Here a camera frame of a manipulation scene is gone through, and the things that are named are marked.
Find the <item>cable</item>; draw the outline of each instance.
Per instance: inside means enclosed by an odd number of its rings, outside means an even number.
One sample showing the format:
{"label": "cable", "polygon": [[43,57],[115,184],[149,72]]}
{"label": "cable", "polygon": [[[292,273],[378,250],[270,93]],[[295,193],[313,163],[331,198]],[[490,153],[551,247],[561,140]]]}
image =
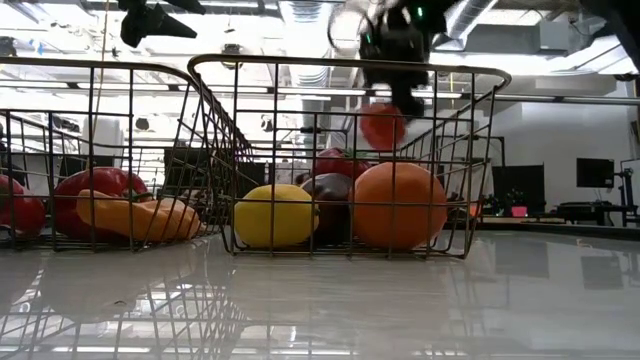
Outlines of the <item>cable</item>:
{"label": "cable", "polygon": [[535,9],[535,8],[528,8],[528,9],[527,9],[527,12],[525,12],[524,14],[522,14],[522,16],[520,16],[520,19],[522,19],[525,15],[527,15],[528,13],[530,13],[530,12],[532,12],[532,11],[534,11],[534,12],[536,12],[538,15],[540,15],[540,20],[545,20],[545,19],[546,19],[546,17],[545,17],[545,16],[540,12],[540,10]]}
{"label": "cable", "polygon": [[580,31],[580,29],[578,29],[578,27],[575,24],[575,21],[569,20],[569,25],[571,25],[572,28],[574,28],[576,30],[576,32],[582,36],[586,36],[586,37],[590,37],[591,35],[589,34],[585,34],[582,31]]}
{"label": "cable", "polygon": [[363,9],[359,6],[354,6],[351,5],[349,6],[350,3],[345,3],[342,8],[338,8],[335,11],[333,11],[331,13],[331,15],[329,16],[329,25],[327,26],[327,39],[329,40],[329,45],[331,45],[331,47],[340,55],[345,55],[343,52],[343,49],[340,49],[336,44],[335,41],[333,39],[333,36],[331,36],[331,28],[334,25],[334,22],[336,21],[336,17],[338,17],[338,15],[341,15],[344,12],[355,12],[357,14],[360,14],[362,16],[362,18],[360,19],[360,24],[358,25],[358,30],[360,30],[360,28],[362,27],[362,21],[366,21],[367,26],[369,27],[369,29],[373,29],[374,25],[373,25],[373,21],[371,20],[371,18],[369,17],[369,14],[367,14],[367,10]]}

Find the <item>computer monitor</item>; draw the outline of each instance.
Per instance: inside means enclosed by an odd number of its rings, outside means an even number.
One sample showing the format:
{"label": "computer monitor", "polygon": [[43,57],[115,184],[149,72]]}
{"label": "computer monitor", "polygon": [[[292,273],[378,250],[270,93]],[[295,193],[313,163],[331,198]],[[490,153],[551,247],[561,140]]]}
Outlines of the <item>computer monitor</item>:
{"label": "computer monitor", "polygon": [[583,188],[613,188],[615,163],[610,159],[577,159],[577,186]]}
{"label": "computer monitor", "polygon": [[544,165],[494,166],[493,191],[496,198],[504,201],[513,190],[522,192],[523,204],[529,214],[544,213]]}

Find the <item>desk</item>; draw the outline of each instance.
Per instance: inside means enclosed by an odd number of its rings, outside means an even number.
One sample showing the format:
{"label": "desk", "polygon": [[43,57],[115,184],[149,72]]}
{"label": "desk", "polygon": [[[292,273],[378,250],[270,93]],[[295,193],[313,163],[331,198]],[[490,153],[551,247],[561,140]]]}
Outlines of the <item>desk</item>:
{"label": "desk", "polygon": [[494,216],[483,215],[480,218],[480,223],[483,224],[564,224],[565,220],[556,217],[554,214],[545,214],[544,216],[530,216],[530,217],[507,217],[507,216]]}
{"label": "desk", "polygon": [[625,213],[628,206],[612,205],[607,203],[569,203],[558,205],[556,216],[565,221],[595,221],[598,226],[605,226],[606,217],[612,212]]}

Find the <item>white wall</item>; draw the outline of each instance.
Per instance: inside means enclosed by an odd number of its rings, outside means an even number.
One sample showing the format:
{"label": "white wall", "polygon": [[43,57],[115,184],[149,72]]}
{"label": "white wall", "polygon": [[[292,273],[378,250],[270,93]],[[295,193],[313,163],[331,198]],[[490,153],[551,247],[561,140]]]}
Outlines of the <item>white wall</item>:
{"label": "white wall", "polygon": [[[626,97],[623,83],[609,96]],[[547,210],[567,201],[592,201],[596,191],[576,186],[576,158],[630,159],[635,144],[629,123],[635,109],[625,106],[521,103],[495,115],[493,135],[505,137],[508,166],[545,167]],[[616,179],[603,200],[620,203]]]}
{"label": "white wall", "polygon": [[[11,161],[14,166],[18,166],[28,173],[29,190],[35,195],[48,196],[49,195],[49,178],[47,174],[50,173],[48,158],[45,156],[37,155],[13,155]],[[60,158],[55,157],[53,159],[54,174],[57,176],[60,174]],[[58,180],[55,179],[53,186],[56,186]]]}

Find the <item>ceiling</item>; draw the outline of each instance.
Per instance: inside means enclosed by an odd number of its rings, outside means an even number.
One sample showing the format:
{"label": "ceiling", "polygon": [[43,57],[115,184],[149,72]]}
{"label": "ceiling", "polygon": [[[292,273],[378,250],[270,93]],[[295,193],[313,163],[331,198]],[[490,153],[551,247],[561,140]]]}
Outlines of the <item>ceiling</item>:
{"label": "ceiling", "polygon": [[[355,1],[360,1],[359,6],[370,8],[370,11],[374,7],[369,0]],[[333,7],[340,6],[340,1],[322,2],[324,5],[320,10],[328,10],[324,13],[319,11],[319,15],[309,23],[296,21],[295,16],[291,20],[292,15],[287,12],[287,9],[299,3],[268,0],[265,1],[264,11],[260,12],[257,3],[254,2],[204,0],[202,4],[207,9],[206,15],[186,14],[184,11],[166,5],[165,10],[177,20],[196,30],[199,34],[198,38],[147,37],[142,40],[138,48],[131,49],[119,39],[124,13],[118,11],[115,1],[109,2],[109,11],[106,12],[104,1],[41,0],[14,3],[0,0],[0,36],[15,38],[15,48],[19,57],[87,60],[104,58],[109,61],[159,63],[182,70],[185,70],[187,61],[192,56],[202,53],[219,53],[226,43],[239,43],[243,46],[244,53],[254,55],[346,58],[356,56],[359,20],[354,16],[341,17],[332,29],[333,37],[340,40],[341,47],[346,51],[341,54],[327,51],[327,11],[330,12]],[[572,26],[569,26],[567,20],[569,18],[577,19]],[[635,70],[633,66],[629,68],[630,61],[616,39],[597,41],[591,47],[581,50],[586,41],[580,34],[592,31],[597,27],[598,21],[586,14],[581,14],[574,0],[500,0],[492,9],[479,17],[474,24],[475,28],[463,41],[464,49],[451,50],[446,46],[436,48],[431,62],[444,65],[498,67],[514,75],[549,75],[554,72],[555,75],[598,73],[611,67],[617,70],[609,69],[610,72],[615,70],[624,73]],[[551,49],[553,51],[541,50],[549,46],[545,41],[551,43],[551,39],[538,39],[537,43],[529,44],[531,42],[529,35],[544,33],[547,31],[545,30],[547,26],[559,26],[559,29],[564,29],[562,36],[555,37],[566,37],[564,43],[558,42],[551,45],[558,47]],[[585,55],[583,52],[587,50],[591,53]],[[607,53],[604,58],[599,56],[603,52]],[[599,63],[596,64],[597,66],[588,68],[587,65],[593,58],[597,58]],[[197,70],[204,82],[214,89],[234,84],[234,72],[226,69],[221,63],[207,63],[198,67]],[[281,88],[306,87],[305,79],[319,76],[319,71],[318,69],[310,70],[309,67],[282,66],[278,71],[278,85]],[[263,64],[244,64],[240,69],[238,84],[253,87],[257,91],[239,97],[238,108],[261,108],[265,113],[272,111],[273,102],[265,100],[265,95],[261,93],[263,87],[274,85],[275,75],[273,67]],[[358,79],[357,69],[331,68],[325,83],[320,85],[311,83],[311,86],[350,89],[358,86]],[[439,74],[437,79],[438,89],[442,92],[464,92],[468,91],[470,86],[470,76],[464,74]],[[30,85],[25,87],[25,81],[30,81]],[[51,108],[52,106],[68,108],[80,106],[79,104],[83,103],[81,99],[85,99],[82,106],[86,108],[86,84],[89,81],[88,69],[2,66],[0,64],[0,91],[3,94],[0,97],[0,108],[7,107],[5,106],[7,104],[14,108]],[[115,84],[113,85],[115,89],[105,90],[102,93],[105,100],[102,101],[101,106],[104,108],[126,106],[128,87],[123,88],[122,84],[128,82],[128,72],[106,71],[102,81]],[[38,88],[32,86],[34,82],[47,86]],[[175,117],[179,115],[182,95],[177,91],[166,91],[169,85],[181,85],[179,79],[157,72],[136,72],[134,82],[141,86],[151,86],[145,93],[149,100],[139,101],[135,106],[134,111],[137,116],[162,114],[162,116]],[[490,88],[494,83],[495,79],[488,80],[486,84],[483,79],[480,79],[477,85]],[[163,91],[155,92],[153,86],[156,85],[161,86]],[[531,89],[531,87],[524,87],[522,91]],[[214,91],[220,94],[225,109],[231,111],[234,105],[232,99],[222,94],[224,91]],[[55,98],[51,98],[51,93],[55,94]],[[279,107],[306,108],[310,101],[320,104],[316,106],[325,109],[336,106],[345,107],[344,96],[337,98],[317,96],[312,99],[312,96],[316,95],[318,94],[296,95],[290,91],[289,95],[281,98],[286,105],[279,105]],[[455,105],[453,100],[447,100],[443,103],[443,108]],[[249,138],[261,140],[270,137],[260,128],[262,115],[264,114],[256,113],[238,116],[238,123],[241,124],[240,127],[244,133],[250,134]],[[305,118],[298,116],[296,121],[303,124]]]}

